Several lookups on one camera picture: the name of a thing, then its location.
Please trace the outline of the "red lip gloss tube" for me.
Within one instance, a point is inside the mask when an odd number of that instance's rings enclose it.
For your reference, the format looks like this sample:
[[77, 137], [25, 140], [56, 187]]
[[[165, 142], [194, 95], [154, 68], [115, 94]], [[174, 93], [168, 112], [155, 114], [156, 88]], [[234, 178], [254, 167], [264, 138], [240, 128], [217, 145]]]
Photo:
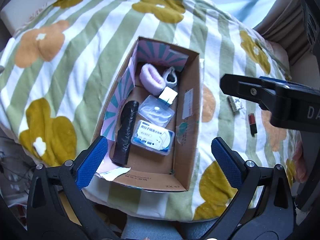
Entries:
[[256, 126], [255, 116], [253, 113], [250, 113], [248, 115], [248, 122], [249, 122], [251, 135], [254, 137], [257, 134], [257, 126]]

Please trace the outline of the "black garbage bag roll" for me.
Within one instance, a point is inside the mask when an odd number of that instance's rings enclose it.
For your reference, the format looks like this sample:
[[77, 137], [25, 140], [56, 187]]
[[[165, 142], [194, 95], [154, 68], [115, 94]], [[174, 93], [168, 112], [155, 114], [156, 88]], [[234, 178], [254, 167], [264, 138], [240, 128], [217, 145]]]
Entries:
[[127, 165], [129, 159], [131, 138], [135, 127], [136, 116], [139, 109], [138, 101], [128, 101], [121, 112], [120, 129], [118, 130], [112, 162], [118, 166]]

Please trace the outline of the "blue white floss pick box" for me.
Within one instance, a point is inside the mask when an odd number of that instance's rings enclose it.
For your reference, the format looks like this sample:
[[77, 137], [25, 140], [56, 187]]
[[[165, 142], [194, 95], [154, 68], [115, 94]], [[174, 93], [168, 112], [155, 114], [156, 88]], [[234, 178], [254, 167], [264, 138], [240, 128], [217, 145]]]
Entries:
[[150, 122], [139, 120], [131, 138], [131, 144], [150, 152], [166, 156], [170, 153], [175, 132]]

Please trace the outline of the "brown curtain right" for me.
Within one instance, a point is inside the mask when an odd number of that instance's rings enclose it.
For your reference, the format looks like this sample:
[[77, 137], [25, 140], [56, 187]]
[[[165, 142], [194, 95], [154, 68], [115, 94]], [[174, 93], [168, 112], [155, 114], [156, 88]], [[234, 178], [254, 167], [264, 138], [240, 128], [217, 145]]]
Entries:
[[254, 30], [264, 39], [281, 45], [291, 66], [310, 51], [300, 0], [276, 0]]

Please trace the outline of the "clear plastic case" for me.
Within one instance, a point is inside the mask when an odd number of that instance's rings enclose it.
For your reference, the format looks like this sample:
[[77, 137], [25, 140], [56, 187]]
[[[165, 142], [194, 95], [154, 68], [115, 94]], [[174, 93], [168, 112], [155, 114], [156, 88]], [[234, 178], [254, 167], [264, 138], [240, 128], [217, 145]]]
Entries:
[[149, 95], [139, 106], [138, 114], [145, 120], [161, 127], [166, 127], [175, 111], [158, 98]]

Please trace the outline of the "striped floral blanket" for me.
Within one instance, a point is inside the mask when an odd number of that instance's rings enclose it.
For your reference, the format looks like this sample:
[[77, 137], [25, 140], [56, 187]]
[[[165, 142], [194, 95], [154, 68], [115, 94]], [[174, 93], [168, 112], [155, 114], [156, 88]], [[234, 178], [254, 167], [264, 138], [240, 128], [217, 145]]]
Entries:
[[[1, 72], [1, 127], [47, 166], [74, 159], [97, 137], [112, 84], [139, 37], [200, 56], [201, 118], [189, 190], [155, 192], [97, 175], [90, 200], [135, 217], [192, 222], [220, 216], [236, 194], [211, 153], [221, 137], [243, 159], [281, 164], [295, 183], [300, 135], [271, 125], [269, 111], [243, 101], [234, 115], [219, 87], [225, 74], [289, 80], [285, 51], [203, 0], [57, 0], [7, 44]], [[248, 115], [255, 116], [257, 134]]]

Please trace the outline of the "cardboard box pink teal flaps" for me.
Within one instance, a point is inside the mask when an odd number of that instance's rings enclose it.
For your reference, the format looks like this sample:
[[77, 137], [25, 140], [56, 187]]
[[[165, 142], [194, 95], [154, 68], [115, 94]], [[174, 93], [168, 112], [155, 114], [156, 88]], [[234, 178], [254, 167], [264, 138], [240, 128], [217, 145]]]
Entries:
[[151, 38], [134, 42], [95, 135], [108, 140], [97, 176], [155, 192], [189, 190], [201, 118], [200, 56]]

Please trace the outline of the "white blue tissue pack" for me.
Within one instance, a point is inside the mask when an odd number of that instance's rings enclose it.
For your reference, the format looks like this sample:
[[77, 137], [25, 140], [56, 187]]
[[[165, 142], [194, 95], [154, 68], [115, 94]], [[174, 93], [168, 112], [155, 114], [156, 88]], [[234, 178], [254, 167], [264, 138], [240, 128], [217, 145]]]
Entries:
[[227, 99], [233, 114], [240, 114], [240, 112], [244, 109], [241, 99], [231, 95], [227, 96]]

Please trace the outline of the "small white square box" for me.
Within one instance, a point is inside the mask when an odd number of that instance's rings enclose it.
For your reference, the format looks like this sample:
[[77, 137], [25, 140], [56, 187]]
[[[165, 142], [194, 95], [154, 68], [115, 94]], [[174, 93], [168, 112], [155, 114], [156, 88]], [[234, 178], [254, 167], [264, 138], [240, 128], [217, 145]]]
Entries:
[[178, 92], [176, 92], [170, 87], [165, 87], [161, 94], [158, 96], [158, 99], [162, 101], [165, 105], [170, 106], [176, 99], [177, 95]]

